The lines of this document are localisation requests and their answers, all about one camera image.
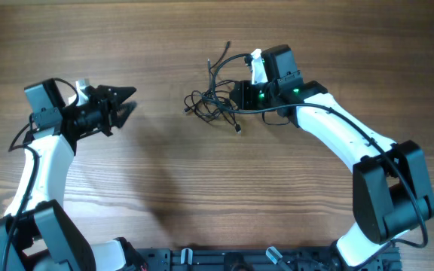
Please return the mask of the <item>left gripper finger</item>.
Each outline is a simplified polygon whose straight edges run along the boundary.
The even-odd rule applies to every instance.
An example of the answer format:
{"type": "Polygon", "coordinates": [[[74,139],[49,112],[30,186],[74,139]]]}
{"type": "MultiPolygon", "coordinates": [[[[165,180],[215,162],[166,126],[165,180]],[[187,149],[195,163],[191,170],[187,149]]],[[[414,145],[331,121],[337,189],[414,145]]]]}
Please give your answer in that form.
{"type": "Polygon", "coordinates": [[[110,87],[108,86],[108,97],[116,104],[123,104],[136,92],[135,87],[110,87]]]}
{"type": "Polygon", "coordinates": [[[137,103],[134,101],[121,104],[114,115],[114,126],[121,128],[136,107],[137,103]]]}

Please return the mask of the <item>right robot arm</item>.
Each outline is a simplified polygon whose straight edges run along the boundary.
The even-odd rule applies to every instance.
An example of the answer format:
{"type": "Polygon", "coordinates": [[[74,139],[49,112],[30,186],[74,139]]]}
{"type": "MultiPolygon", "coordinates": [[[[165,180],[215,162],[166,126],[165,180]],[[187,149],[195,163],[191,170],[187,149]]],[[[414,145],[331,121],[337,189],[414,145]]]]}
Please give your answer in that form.
{"type": "Polygon", "coordinates": [[[276,111],[327,146],[353,175],[353,226],[332,245],[332,269],[361,269],[373,260],[389,266],[384,252],[434,218],[434,193],[424,152],[413,141],[397,143],[344,110],[317,81],[304,82],[286,44],[242,55],[252,74],[230,99],[241,114],[276,111]]]}

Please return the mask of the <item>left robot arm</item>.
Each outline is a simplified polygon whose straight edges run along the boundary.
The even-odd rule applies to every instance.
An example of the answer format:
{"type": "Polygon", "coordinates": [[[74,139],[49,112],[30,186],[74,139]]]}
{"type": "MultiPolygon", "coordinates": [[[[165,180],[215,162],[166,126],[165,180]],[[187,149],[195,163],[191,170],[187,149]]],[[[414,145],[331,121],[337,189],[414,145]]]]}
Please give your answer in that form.
{"type": "Polygon", "coordinates": [[[147,270],[124,238],[90,245],[63,209],[66,179],[79,140],[120,129],[136,103],[135,87],[92,87],[81,79],[65,101],[49,78],[25,88],[27,124],[9,151],[22,149],[25,166],[17,192],[0,218],[0,270],[147,270]]]}

